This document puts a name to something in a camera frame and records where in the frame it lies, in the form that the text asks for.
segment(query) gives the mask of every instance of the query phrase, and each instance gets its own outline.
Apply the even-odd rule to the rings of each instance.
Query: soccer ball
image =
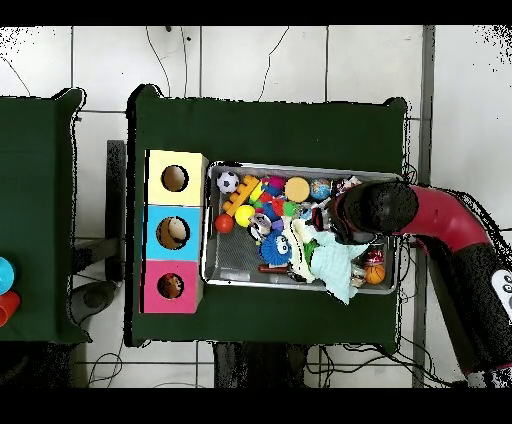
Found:
[[[238,187],[238,176],[234,172],[223,172],[217,177],[217,187],[221,193],[233,193]]]

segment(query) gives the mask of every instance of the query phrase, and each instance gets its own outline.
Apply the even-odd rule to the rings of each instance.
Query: shape sorter box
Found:
[[[200,153],[163,150],[146,151],[146,158],[146,242],[141,269],[145,274],[141,275],[140,311],[194,313],[203,292],[199,260],[208,161]],[[184,228],[179,238],[172,227],[177,222]],[[181,289],[178,296],[175,286]]]
[[[150,205],[196,206],[203,205],[204,180],[207,159],[200,153],[148,150]],[[184,174],[184,186],[171,191],[165,186],[166,170],[177,167]]]

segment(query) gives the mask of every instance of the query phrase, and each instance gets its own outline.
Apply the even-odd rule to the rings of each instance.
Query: yellow ball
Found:
[[[235,221],[241,227],[249,226],[249,218],[254,215],[255,209],[251,205],[242,205],[235,212]]]

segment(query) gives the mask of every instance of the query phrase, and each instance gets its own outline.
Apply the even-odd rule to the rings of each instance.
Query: red cup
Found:
[[[3,327],[20,305],[20,297],[13,291],[0,296],[0,327]]]

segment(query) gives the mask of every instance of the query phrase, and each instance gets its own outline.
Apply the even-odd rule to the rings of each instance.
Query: green table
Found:
[[[80,89],[51,99],[0,97],[0,256],[21,304],[0,341],[79,343],[69,318],[74,140]]]
[[[165,99],[141,85],[128,101],[125,340],[218,340],[305,344],[395,343],[396,293],[358,295],[206,285],[194,315],[138,312],[144,151],[200,152],[210,161],[401,174],[406,103],[245,103]]]

